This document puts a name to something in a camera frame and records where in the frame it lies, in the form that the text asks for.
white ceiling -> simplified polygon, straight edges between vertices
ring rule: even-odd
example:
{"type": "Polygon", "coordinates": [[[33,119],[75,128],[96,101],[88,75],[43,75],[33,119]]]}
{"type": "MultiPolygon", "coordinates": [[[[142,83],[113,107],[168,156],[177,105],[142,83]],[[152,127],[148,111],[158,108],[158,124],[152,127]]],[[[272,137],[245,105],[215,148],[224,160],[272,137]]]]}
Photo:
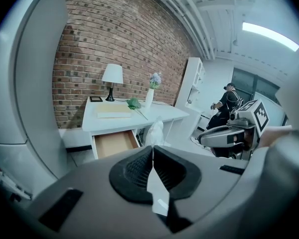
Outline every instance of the white ceiling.
{"type": "Polygon", "coordinates": [[[162,0],[183,23],[205,59],[225,58],[240,69],[281,85],[299,64],[299,50],[242,31],[248,22],[299,45],[299,22],[282,0],[162,0]]]}

vase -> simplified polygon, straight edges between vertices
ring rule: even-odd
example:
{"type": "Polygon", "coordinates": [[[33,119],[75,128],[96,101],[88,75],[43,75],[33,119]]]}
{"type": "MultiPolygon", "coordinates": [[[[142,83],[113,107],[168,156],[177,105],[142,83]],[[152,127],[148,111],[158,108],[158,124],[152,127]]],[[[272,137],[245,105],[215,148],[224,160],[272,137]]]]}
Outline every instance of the vase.
{"type": "Polygon", "coordinates": [[[148,110],[150,108],[151,103],[153,102],[154,97],[154,89],[149,89],[148,94],[145,98],[145,109],[148,110]]]}

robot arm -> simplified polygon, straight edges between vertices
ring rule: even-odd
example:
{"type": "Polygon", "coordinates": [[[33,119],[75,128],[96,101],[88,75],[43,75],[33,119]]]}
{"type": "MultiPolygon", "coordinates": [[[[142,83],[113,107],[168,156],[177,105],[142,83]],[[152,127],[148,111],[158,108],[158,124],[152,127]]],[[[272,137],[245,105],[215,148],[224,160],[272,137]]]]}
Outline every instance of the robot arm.
{"type": "Polygon", "coordinates": [[[207,130],[198,140],[204,146],[230,148],[229,157],[249,160],[268,122],[269,117],[263,102],[252,100],[232,111],[227,125],[207,130]],[[232,147],[237,144],[241,148],[234,150],[232,147]]]}

white bookshelf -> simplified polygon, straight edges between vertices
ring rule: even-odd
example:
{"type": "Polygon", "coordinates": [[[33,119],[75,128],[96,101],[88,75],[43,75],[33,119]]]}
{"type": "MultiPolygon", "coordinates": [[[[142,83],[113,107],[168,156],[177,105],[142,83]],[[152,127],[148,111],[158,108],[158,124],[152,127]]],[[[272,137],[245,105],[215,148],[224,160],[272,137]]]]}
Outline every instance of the white bookshelf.
{"type": "Polygon", "coordinates": [[[200,58],[189,58],[175,105],[176,108],[189,113],[182,124],[182,132],[186,138],[190,138],[196,129],[202,112],[197,102],[204,75],[205,69],[200,58]]]}

ceiling light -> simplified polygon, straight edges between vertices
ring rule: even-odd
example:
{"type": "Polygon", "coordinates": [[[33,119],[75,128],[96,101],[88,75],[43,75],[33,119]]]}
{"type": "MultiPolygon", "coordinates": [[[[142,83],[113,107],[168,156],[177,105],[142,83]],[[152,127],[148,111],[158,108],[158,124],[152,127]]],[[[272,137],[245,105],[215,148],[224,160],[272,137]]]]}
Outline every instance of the ceiling light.
{"type": "Polygon", "coordinates": [[[299,45],[296,44],[294,41],[291,41],[289,38],[283,36],[282,34],[274,32],[268,28],[243,22],[243,30],[266,36],[272,40],[275,40],[287,46],[289,49],[293,51],[297,51],[299,49],[299,45]]]}

